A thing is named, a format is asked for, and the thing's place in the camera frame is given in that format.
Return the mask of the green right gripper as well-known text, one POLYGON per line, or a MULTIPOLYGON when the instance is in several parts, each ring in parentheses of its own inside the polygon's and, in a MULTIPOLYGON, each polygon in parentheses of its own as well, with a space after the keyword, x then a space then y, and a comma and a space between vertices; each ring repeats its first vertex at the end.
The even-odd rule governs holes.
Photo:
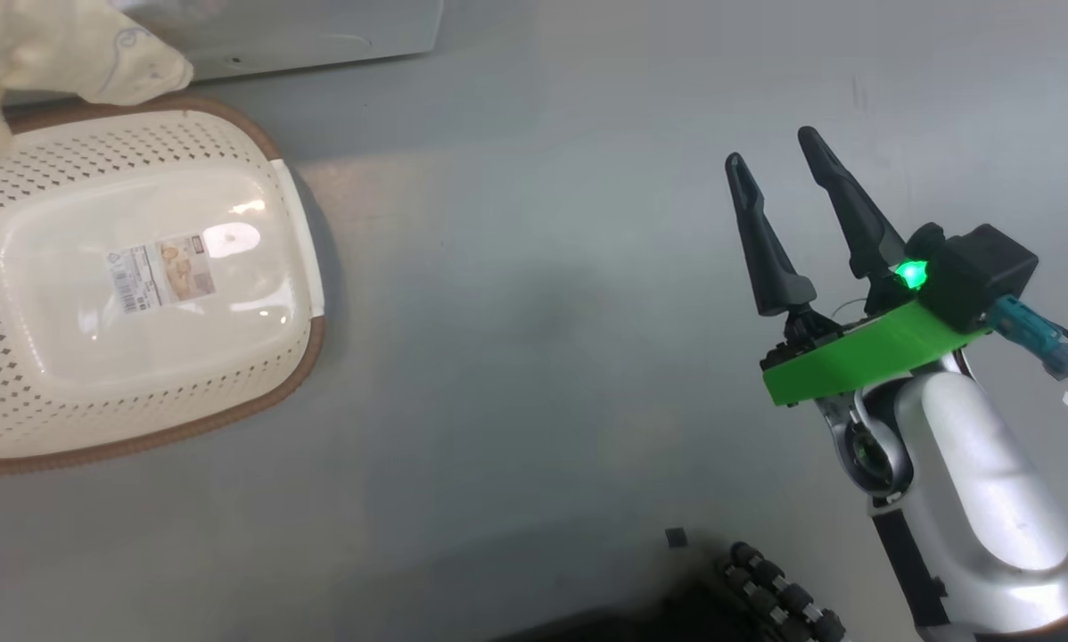
MULTIPOLYGON (((871 195, 816 128, 801 127, 796 138, 812 177, 832 203, 850 252, 851 273, 855 279, 868 279, 897 267, 906 257, 905 241, 871 195)), ((795 272, 765 215, 765 195, 741 154, 728 155, 726 178, 759 316, 778 317, 807 309, 817 297, 814 284, 795 272)), ((837 397, 928 365, 989 332, 981 326, 977 332, 959 333, 913 301, 811 353, 766 367, 761 381, 775 406, 837 397)))

